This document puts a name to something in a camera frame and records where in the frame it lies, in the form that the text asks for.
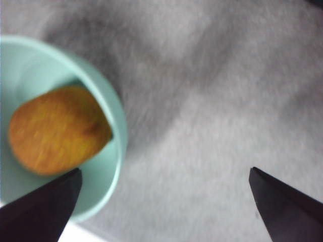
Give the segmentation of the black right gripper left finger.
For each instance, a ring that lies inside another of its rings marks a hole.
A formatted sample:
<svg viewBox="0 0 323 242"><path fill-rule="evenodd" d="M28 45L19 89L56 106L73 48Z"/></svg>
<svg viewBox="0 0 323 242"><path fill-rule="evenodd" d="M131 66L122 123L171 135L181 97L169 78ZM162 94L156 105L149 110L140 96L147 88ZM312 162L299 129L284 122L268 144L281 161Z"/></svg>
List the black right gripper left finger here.
<svg viewBox="0 0 323 242"><path fill-rule="evenodd" d="M76 206L75 168L1 208L1 241L58 241Z"/></svg>

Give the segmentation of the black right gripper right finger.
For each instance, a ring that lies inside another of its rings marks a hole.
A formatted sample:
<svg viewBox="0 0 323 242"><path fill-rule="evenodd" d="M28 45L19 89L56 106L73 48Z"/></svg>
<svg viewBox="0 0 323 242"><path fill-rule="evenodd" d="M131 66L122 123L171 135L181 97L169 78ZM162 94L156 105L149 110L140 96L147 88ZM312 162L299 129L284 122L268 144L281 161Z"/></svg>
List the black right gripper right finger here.
<svg viewBox="0 0 323 242"><path fill-rule="evenodd" d="M272 241L322 241L322 203L257 167L249 184Z"/></svg>

